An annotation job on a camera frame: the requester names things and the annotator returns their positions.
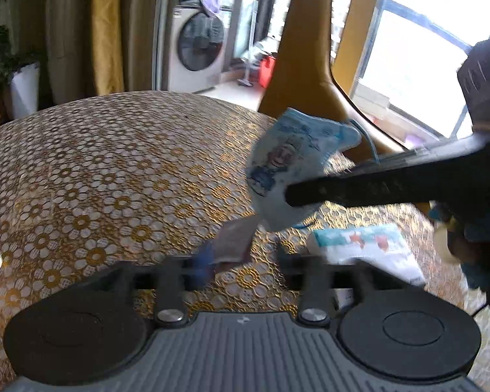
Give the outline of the white plant pot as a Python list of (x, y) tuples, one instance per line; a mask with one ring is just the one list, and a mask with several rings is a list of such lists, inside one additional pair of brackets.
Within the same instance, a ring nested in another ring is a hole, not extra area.
[(39, 103), (40, 64), (23, 66), (11, 76), (11, 116), (14, 120), (34, 114)]

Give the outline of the small sachet packet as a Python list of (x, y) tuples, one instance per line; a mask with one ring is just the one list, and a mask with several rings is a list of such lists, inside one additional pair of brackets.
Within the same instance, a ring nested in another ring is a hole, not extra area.
[(225, 222), (212, 241), (215, 266), (240, 266), (249, 262), (250, 249), (261, 218), (258, 215)]

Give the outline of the white standing air conditioner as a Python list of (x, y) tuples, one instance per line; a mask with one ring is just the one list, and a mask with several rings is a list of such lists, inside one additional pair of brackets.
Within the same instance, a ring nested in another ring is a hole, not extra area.
[(46, 0), (49, 82), (56, 104), (93, 96), (92, 0)]

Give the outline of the yellow giraffe plush statue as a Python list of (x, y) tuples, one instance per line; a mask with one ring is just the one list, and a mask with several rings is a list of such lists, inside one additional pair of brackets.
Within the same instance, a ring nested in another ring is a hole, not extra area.
[(291, 0), (271, 81), (259, 111), (273, 118), (286, 108), (333, 121), (359, 122), (367, 133), (347, 151), (354, 162), (369, 159), (374, 145), (382, 154), (404, 147), (375, 126), (351, 101), (377, 0), (351, 0), (337, 55), (331, 55), (332, 0)]

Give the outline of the washing machine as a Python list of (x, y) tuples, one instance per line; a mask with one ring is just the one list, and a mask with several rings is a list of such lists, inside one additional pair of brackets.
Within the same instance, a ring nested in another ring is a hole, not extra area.
[(234, 0), (220, 0), (213, 18), (201, 0), (166, 0), (161, 90), (197, 93), (219, 85)]

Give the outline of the red bucket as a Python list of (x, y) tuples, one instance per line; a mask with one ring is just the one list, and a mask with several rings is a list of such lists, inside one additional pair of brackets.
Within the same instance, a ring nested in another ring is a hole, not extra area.
[(260, 62), (258, 82), (263, 89), (266, 89), (271, 81), (275, 63), (276, 58), (274, 56), (265, 56)]

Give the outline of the yellow curtain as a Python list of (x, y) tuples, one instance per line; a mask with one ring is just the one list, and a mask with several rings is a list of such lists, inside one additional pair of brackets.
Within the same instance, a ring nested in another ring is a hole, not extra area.
[(92, 63), (99, 96), (124, 91), (120, 0), (92, 0)]

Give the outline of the tissue pack white green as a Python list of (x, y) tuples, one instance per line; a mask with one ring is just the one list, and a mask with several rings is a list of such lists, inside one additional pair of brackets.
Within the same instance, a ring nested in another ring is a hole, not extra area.
[(413, 286), (426, 286), (423, 272), (395, 224), (314, 230), (307, 236), (306, 247), (330, 265), (348, 266), (362, 260)]

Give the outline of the lace patterned tablecloth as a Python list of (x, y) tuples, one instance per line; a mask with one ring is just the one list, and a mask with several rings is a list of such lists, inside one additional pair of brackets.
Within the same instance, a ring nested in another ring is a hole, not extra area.
[[(0, 390), (15, 378), (1, 338), (20, 310), (118, 260), (143, 265), (190, 253), (225, 221), (249, 216), (246, 159), (273, 123), (206, 96), (140, 91), (77, 100), (0, 126)], [(310, 230), (388, 223), (399, 227), (430, 293), (469, 313), (484, 304), (459, 267), (437, 256), (433, 227), (415, 206), (325, 204)], [(278, 236), (289, 252), (305, 252), (310, 230)], [(296, 315), (297, 294), (273, 263), (275, 237), (257, 230), (250, 264), (185, 293), (189, 315)]]

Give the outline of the blue printed face mask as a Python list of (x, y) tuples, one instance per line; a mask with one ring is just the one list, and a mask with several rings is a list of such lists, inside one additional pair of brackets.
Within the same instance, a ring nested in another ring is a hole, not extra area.
[(340, 123), (286, 109), (256, 142), (246, 164), (252, 207), (265, 230), (283, 231), (311, 217), (321, 204), (292, 207), (286, 187), (324, 175), (332, 155), (357, 147), (367, 136), (355, 120)]

